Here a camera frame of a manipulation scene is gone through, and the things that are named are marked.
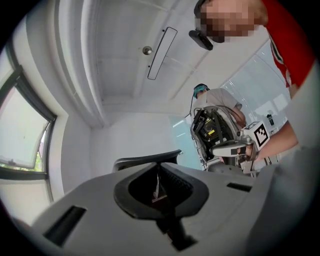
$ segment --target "gray t-shirt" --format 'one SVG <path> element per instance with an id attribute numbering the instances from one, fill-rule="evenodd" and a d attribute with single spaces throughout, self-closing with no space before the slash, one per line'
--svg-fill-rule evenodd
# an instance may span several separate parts
<path id="1" fill-rule="evenodd" d="M 226 89 L 211 89 L 202 94 L 192 105 L 191 118 L 193 119 L 195 117 L 195 109 L 202 109 L 209 106 L 225 106 L 230 109 L 237 107 L 239 110 L 242 108 L 242 104 L 240 104 Z"/>

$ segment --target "round ceiling fixture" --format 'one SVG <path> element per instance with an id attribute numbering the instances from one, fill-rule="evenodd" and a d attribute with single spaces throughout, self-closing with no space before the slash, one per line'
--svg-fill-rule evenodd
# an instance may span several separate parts
<path id="1" fill-rule="evenodd" d="M 144 55 L 150 55 L 152 54 L 152 48 L 150 46 L 145 46 L 143 47 L 142 52 Z"/>

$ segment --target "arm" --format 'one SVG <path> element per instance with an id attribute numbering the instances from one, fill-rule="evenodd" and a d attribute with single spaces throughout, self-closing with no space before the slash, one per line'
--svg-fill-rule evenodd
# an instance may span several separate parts
<path id="1" fill-rule="evenodd" d="M 256 161 L 287 151 L 297 144 L 298 140 L 294 130 L 287 121 L 275 135 L 271 136 L 268 143 L 261 149 Z"/>
<path id="2" fill-rule="evenodd" d="M 237 106 L 232 109 L 234 112 L 230 111 L 230 114 L 234 117 L 236 123 L 241 128 L 246 126 L 246 116 L 242 113 Z"/>

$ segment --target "person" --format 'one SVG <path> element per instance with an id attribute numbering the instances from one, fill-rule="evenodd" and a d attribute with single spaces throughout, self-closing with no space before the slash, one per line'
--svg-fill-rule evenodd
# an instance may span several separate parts
<path id="1" fill-rule="evenodd" d="M 241 112 L 240 104 L 226 89 L 209 89 L 203 83 L 194 88 L 193 97 L 196 98 L 192 105 L 191 117 L 194 118 L 195 109 L 202 109 L 207 106 L 224 106 L 226 113 L 234 118 L 238 130 L 246 126 L 246 116 Z"/>
<path id="2" fill-rule="evenodd" d="M 248 36 L 258 26 L 264 26 L 269 33 L 273 60 L 285 78 L 291 99 L 305 81 L 309 83 L 314 78 L 310 76 L 315 74 L 318 62 L 308 38 L 279 1 L 205 0 L 200 12 L 201 29 L 205 28 L 206 35 L 216 42 L 224 42 L 228 37 Z M 256 160 L 280 154 L 297 144 L 291 122 L 287 121 L 270 137 Z M 251 156 L 251 147 L 247 148 L 246 154 Z"/>

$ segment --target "window frame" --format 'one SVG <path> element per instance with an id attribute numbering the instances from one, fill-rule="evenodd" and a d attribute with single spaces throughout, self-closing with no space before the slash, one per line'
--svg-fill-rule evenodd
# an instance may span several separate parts
<path id="1" fill-rule="evenodd" d="M 16 88 L 22 95 L 22 97 L 30 104 L 30 106 L 32 106 L 35 111 L 37 111 L 44 119 L 48 121 L 48 127 L 46 130 L 43 145 L 43 171 L 37 172 L 27 170 L 13 170 L 0 166 L 0 179 L 12 181 L 46 180 L 49 198 L 50 201 L 53 201 L 49 183 L 49 154 L 53 128 L 57 116 L 52 113 L 51 110 L 43 103 L 43 101 L 39 98 L 37 93 L 28 82 L 26 76 L 23 73 L 23 68 L 18 63 L 17 57 L 15 55 L 12 38 L 10 38 L 10 40 L 7 42 L 7 45 L 3 50 L 6 51 L 10 64 L 14 71 L 0 88 L 0 106 L 3 104 L 11 89 Z"/>

